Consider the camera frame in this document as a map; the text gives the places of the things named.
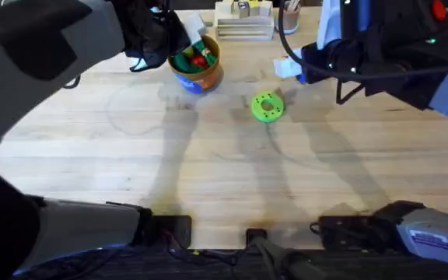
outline red light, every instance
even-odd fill
[[[444,20],[447,16],[445,6],[440,0],[433,0],[432,13],[436,20]]]

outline pencil cup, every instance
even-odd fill
[[[293,11],[288,10],[289,3],[290,1],[286,1],[285,13],[283,15],[283,29],[285,34],[293,34],[299,28],[300,2]],[[279,12],[277,12],[275,17],[275,27],[277,31],[279,31],[278,18]]]

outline orange can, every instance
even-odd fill
[[[188,74],[178,71],[173,64],[172,58],[169,59],[169,65],[172,72],[179,80],[180,84],[191,93],[204,93],[205,90],[212,88],[222,74],[220,67],[220,49],[218,44],[211,37],[204,35],[202,38],[205,46],[215,56],[215,63],[200,73]]]

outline cylindrical container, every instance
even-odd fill
[[[172,58],[169,59],[172,72],[179,80],[181,85],[191,93],[203,93],[205,90],[212,88],[219,80],[219,76],[222,74],[222,68],[220,67],[220,50],[218,44],[209,36],[204,35],[202,37],[203,43],[215,56],[216,61],[214,65],[208,67],[203,72],[188,74],[178,71],[173,64]]]
[[[290,1],[286,1],[285,13],[283,15],[283,29],[285,30],[285,34],[293,34],[299,28],[299,16],[300,16],[300,8],[301,8],[300,2],[295,7],[294,11],[288,10],[289,3],[290,3]],[[279,18],[279,12],[275,18],[275,26],[276,26],[277,31],[279,31],[278,18]]]

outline blue label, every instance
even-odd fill
[[[203,88],[196,82],[186,79],[182,75],[178,74],[176,74],[176,78],[179,79],[180,84],[183,85],[183,87],[190,93],[203,93]]]

